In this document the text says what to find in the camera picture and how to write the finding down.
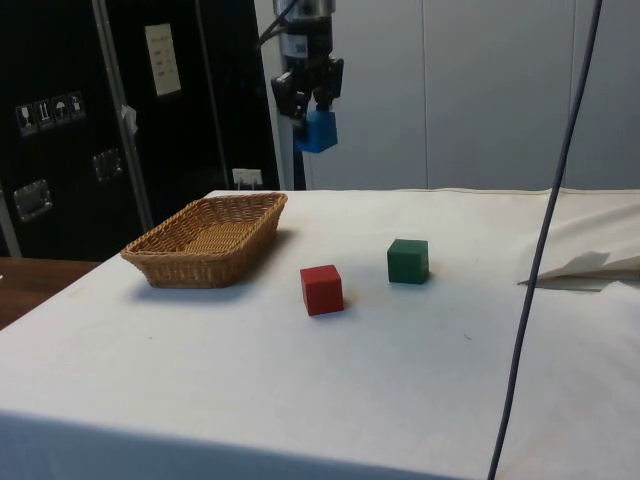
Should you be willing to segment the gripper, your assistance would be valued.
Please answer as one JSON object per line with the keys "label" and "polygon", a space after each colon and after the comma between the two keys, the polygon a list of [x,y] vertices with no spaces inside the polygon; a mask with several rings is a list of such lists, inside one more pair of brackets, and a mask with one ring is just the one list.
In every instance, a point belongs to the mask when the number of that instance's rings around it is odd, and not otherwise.
{"label": "gripper", "polygon": [[[285,23],[281,34],[284,57],[295,60],[322,58],[313,67],[311,75],[311,92],[319,111],[330,110],[333,101],[341,96],[345,62],[341,58],[327,57],[332,50],[331,17]],[[270,80],[278,112],[290,120],[297,141],[306,141],[308,137],[309,89],[306,80],[306,70],[300,63],[288,64],[285,72]]]}

